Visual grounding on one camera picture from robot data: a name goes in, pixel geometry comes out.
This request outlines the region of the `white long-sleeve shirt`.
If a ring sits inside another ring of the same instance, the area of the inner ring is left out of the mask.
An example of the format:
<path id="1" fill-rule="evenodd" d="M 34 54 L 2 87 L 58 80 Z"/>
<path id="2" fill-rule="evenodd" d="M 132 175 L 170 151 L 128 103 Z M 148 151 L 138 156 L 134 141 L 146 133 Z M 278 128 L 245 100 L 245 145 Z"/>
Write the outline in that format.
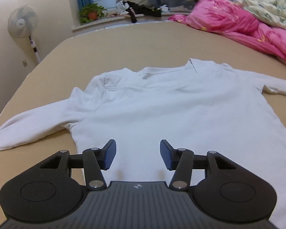
<path id="1" fill-rule="evenodd" d="M 275 189 L 270 220 L 286 228 L 286 128 L 263 92 L 286 95 L 286 80 L 196 59 L 177 68 L 124 68 L 9 119 L 0 151 L 67 129 L 78 152 L 116 141 L 106 181 L 169 181 L 161 140 L 196 154 L 215 150 Z"/>

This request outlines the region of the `pile of dark clothes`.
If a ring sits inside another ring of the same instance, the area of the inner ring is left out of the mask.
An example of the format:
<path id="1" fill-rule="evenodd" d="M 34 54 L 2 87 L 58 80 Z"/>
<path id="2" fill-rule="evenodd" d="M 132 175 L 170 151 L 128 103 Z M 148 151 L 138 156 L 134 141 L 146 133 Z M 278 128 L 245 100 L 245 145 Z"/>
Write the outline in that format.
<path id="1" fill-rule="evenodd" d="M 116 0 L 116 13 L 118 16 L 129 17 L 132 23 L 137 22 L 137 15 L 156 18 L 162 16 L 157 0 Z"/>

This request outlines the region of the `beige mattress pad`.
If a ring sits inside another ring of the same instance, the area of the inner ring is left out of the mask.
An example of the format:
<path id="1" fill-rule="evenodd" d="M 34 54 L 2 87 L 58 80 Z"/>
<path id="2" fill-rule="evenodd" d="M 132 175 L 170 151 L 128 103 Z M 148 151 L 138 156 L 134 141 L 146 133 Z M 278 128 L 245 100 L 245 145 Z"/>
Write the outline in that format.
<path id="1" fill-rule="evenodd" d="M 189 58 L 212 60 L 286 80 L 282 60 L 226 37 L 177 22 L 132 24 L 74 36 L 54 48 L 26 77 L 0 114 L 0 126 L 16 114 L 66 99 L 74 87 L 85 88 L 103 72 L 128 68 L 178 67 Z M 286 127 L 286 96 L 264 93 Z M 75 153 L 66 130 L 35 143 L 0 152 L 0 189 L 60 149 Z M 0 225 L 6 221 L 0 207 Z"/>

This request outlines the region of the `white standing fan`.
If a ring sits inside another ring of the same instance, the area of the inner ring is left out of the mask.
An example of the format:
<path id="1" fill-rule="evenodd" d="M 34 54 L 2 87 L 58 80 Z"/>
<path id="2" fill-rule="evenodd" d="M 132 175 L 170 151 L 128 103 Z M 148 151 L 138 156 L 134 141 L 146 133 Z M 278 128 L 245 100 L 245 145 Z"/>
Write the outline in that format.
<path id="1" fill-rule="evenodd" d="M 38 26 L 38 18 L 36 11 L 28 6 L 24 5 L 15 9 L 8 20 L 7 29 L 9 34 L 15 38 L 28 38 L 30 46 L 36 56 L 38 63 L 41 62 L 41 58 L 38 52 L 37 45 L 32 37 L 33 32 Z"/>

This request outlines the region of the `pink quilt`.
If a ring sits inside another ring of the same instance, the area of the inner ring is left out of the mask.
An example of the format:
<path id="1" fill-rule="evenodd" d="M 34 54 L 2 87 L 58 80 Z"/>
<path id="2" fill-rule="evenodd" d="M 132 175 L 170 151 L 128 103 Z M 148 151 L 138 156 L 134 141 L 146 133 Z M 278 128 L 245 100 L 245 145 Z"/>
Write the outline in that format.
<path id="1" fill-rule="evenodd" d="M 286 29 L 268 26 L 229 0 L 200 0 L 189 15 L 172 15 L 169 20 L 286 60 Z"/>

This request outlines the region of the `potted green plant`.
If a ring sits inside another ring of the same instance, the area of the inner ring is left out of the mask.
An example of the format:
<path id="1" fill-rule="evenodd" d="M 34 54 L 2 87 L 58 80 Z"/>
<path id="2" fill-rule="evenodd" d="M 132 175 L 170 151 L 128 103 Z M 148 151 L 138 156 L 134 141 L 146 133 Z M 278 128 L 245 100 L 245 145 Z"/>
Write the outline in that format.
<path id="1" fill-rule="evenodd" d="M 87 24 L 108 15 L 107 9 L 97 3 L 88 4 L 79 11 L 80 23 Z"/>

